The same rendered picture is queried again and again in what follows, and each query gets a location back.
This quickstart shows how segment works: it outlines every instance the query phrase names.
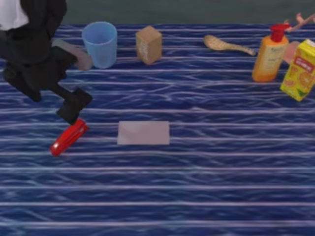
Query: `red bottle cap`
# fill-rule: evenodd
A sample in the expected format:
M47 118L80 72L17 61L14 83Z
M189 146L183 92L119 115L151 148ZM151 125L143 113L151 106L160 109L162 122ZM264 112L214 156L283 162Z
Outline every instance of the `red bottle cap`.
M274 42L281 42L282 38L284 37L284 31L287 28L290 28L289 24L276 24L271 26L271 40Z
M88 127L82 119L78 119L74 125L69 126L50 146L50 151L54 156L59 156L80 138Z

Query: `striped fabric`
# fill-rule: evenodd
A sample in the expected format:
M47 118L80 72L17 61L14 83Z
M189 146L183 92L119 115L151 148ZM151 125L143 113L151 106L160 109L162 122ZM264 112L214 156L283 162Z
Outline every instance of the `striped fabric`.
M314 236L315 93L298 103L277 79L256 84L255 58L211 52L202 38L258 49L267 25L153 25L163 58L136 59L119 25L107 70L69 70L63 82L94 96L90 130L63 156L49 146L66 128L49 92L32 103L0 80L1 236ZM83 26L56 37L83 45ZM315 26L290 40L315 38ZM168 120L171 145L118 146L120 120Z

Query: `orange bottle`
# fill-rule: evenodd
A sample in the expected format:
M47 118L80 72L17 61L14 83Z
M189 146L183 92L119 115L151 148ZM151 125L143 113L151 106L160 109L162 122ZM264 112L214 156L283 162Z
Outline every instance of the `orange bottle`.
M277 24L271 26L272 34L263 37L252 71L252 78L256 82L270 82L278 73L285 49L289 43L284 35L289 24Z

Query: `juice carton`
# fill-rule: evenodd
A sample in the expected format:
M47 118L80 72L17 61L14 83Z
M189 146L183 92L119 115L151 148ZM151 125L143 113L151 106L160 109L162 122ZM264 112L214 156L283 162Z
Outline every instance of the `juice carton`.
M315 43L306 39L295 51L281 90L297 101L310 93L315 82Z

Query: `cardboard box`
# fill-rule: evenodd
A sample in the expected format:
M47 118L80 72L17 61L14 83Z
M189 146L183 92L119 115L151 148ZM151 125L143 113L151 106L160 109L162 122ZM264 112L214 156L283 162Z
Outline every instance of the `cardboard box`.
M314 82L315 43L306 39L295 51L280 89L300 102L310 93Z
M152 26L136 33L137 56L147 65L162 57L162 34Z

